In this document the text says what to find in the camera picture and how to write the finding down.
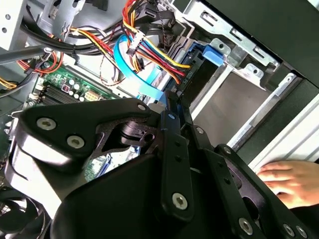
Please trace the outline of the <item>bare person hand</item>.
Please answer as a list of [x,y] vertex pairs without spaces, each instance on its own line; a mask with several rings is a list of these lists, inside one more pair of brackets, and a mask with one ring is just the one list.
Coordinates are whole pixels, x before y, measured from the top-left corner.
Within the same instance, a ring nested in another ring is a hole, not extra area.
[[257,175],[289,209],[319,203],[317,163],[277,161],[262,166]]

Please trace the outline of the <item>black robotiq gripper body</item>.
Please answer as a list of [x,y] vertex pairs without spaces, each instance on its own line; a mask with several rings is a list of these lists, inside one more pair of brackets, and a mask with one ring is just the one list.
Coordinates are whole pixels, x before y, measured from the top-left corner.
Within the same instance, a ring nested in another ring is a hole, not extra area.
[[139,156],[68,195],[52,222],[53,239],[237,239],[212,179],[190,155],[194,217],[180,222],[160,206],[161,162]]

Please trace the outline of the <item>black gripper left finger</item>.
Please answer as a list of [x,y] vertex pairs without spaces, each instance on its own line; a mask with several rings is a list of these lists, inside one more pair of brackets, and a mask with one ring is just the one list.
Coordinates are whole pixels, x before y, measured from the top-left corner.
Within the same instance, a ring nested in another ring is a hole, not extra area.
[[68,195],[89,183],[84,168],[92,159],[139,146],[139,156],[154,156],[161,162],[164,214],[180,222],[192,220],[187,140],[181,134],[178,101],[173,94],[165,99],[167,105],[160,113],[134,98],[34,107],[21,113],[17,145],[40,167],[40,180],[48,183],[41,203],[48,208],[57,202],[54,217]]

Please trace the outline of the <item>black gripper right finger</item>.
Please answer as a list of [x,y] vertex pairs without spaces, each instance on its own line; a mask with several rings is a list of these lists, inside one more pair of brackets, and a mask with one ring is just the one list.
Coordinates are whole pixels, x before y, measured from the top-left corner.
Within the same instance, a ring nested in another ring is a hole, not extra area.
[[190,165],[201,172],[205,188],[217,199],[209,204],[223,239],[310,239],[312,231],[290,211],[227,145],[213,147],[193,124],[189,103],[178,99],[181,132],[197,156]]

